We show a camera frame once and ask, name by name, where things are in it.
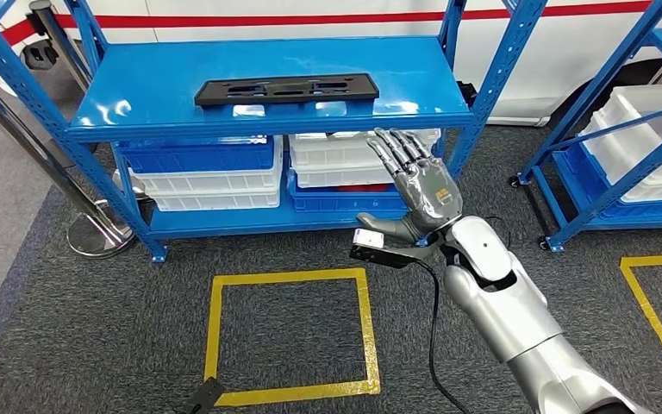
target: stanchion base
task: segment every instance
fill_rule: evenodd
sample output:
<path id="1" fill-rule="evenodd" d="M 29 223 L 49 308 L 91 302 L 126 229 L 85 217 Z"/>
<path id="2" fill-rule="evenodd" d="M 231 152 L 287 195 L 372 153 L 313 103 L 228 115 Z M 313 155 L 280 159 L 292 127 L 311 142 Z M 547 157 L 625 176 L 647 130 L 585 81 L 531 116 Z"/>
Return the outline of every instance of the stanchion base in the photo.
<path id="1" fill-rule="evenodd" d="M 122 242 L 115 245 L 85 215 L 75 219 L 67 230 L 67 244 L 77 254 L 93 259 L 104 259 L 120 253 L 134 239 L 133 230 L 110 208 L 106 200 L 95 202 L 105 216 L 116 226 L 122 235 Z"/>

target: robot finger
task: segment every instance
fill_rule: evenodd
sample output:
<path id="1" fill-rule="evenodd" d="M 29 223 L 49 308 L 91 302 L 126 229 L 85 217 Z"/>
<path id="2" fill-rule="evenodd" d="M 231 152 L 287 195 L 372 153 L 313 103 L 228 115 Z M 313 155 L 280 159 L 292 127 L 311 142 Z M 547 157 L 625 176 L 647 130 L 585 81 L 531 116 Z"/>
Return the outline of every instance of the robot finger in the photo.
<path id="1" fill-rule="evenodd" d="M 400 166 L 399 162 L 395 160 L 395 157 L 390 153 L 387 146 L 382 143 L 382 140 L 376 136 L 372 136 L 366 139 L 366 144 L 377 153 L 377 157 L 382 161 L 384 168 L 387 169 L 387 172 L 392 178 L 395 178 L 402 172 L 402 166 Z"/>
<path id="2" fill-rule="evenodd" d="M 417 150 L 420 151 L 420 155 L 421 155 L 422 158 L 432 158 L 433 157 L 433 155 L 430 153 L 430 150 L 428 149 L 428 147 L 426 147 L 425 144 L 423 144 L 420 141 L 420 138 L 417 138 L 417 135 L 412 134 L 410 132 L 405 132 L 404 134 L 405 134 L 405 136 L 407 136 L 407 138 L 410 141 L 412 141 L 413 144 L 415 144 L 415 147 L 417 147 Z"/>
<path id="3" fill-rule="evenodd" d="M 402 146 L 409 155 L 409 157 L 413 160 L 419 160 L 422 158 L 422 155 L 420 154 L 420 151 L 417 149 L 416 145 L 412 143 L 412 140 L 410 140 L 404 132 L 400 131 L 399 129 L 390 129 L 390 133 L 397 138 L 400 143 L 402 143 Z"/>
<path id="4" fill-rule="evenodd" d="M 397 162 L 399 162 L 400 166 L 404 168 L 412 162 L 412 159 L 409 157 L 409 155 L 404 152 L 400 141 L 392 136 L 390 131 L 385 131 L 381 128 L 375 128 L 374 134 L 376 134 L 382 141 L 384 141 L 385 144 L 387 144 L 387 147 L 390 148 L 395 158 L 397 158 Z"/>

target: caster wheel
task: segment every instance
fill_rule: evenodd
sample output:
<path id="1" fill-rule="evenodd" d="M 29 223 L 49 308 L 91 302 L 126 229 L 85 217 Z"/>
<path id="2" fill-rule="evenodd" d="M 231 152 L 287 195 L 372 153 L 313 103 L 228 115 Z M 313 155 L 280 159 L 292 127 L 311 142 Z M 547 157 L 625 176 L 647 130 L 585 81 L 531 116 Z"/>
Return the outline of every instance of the caster wheel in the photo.
<path id="1" fill-rule="evenodd" d="M 516 177 L 515 175 L 509 177 L 509 186 L 511 186 L 511 188 L 521 187 L 521 181 L 519 181 L 519 177 Z"/>
<path id="2" fill-rule="evenodd" d="M 549 251 L 549 243 L 546 242 L 545 236 L 539 238 L 539 248 L 547 252 Z"/>

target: red stripe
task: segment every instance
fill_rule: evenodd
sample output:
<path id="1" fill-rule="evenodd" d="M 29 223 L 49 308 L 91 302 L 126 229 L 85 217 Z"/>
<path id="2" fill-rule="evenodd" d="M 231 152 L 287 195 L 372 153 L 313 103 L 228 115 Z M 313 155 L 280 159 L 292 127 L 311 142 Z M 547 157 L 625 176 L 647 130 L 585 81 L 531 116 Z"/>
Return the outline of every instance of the red stripe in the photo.
<path id="1" fill-rule="evenodd" d="M 16 43 L 23 41 L 24 39 L 28 38 L 29 36 L 34 34 L 34 29 L 32 28 L 32 25 L 24 20 L 21 22 L 18 22 L 14 26 L 11 26 L 10 28 L 7 28 L 3 32 L 1 32 L 3 38 L 10 44 L 10 45 L 15 45 Z"/>
<path id="2" fill-rule="evenodd" d="M 575 4 L 550 6 L 542 13 L 545 17 L 587 16 L 614 13 L 640 13 L 650 1 L 622 3 Z M 321 15 L 321 16 L 97 16 L 102 28 L 219 28 L 236 26 L 288 26 L 301 24 L 339 23 L 382 23 L 382 22 L 439 22 L 443 13 L 439 11 L 384 13 L 367 15 Z M 508 18 L 506 9 L 469 10 L 463 13 L 466 20 Z M 58 15 L 57 20 L 64 28 L 75 28 L 69 15 Z M 3 37 L 14 45 L 34 33 L 27 21 L 3 31 Z"/>

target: white vehicle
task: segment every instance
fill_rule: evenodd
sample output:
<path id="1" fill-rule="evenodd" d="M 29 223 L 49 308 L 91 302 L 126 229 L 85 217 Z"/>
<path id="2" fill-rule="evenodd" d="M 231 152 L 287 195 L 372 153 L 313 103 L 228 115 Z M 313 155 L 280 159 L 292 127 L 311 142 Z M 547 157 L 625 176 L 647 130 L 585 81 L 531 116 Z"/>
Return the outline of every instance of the white vehicle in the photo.
<path id="1" fill-rule="evenodd" d="M 16 53 L 44 39 L 34 34 L 25 20 L 29 2 L 16 0 L 1 19 Z M 68 14 L 62 0 L 53 2 L 58 14 Z M 447 0 L 88 0 L 88 3 L 108 41 L 130 43 L 433 35 L 440 28 Z M 596 74 L 649 3 L 550 0 L 490 123 L 544 125 L 574 91 Z M 59 21 L 69 35 L 79 38 L 71 19 Z M 480 86 L 508 21 L 502 0 L 468 2 L 455 60 L 458 80 Z M 645 83 L 662 63 L 659 59 L 662 55 L 655 48 L 641 49 L 625 66 L 627 77 L 621 83 Z"/>

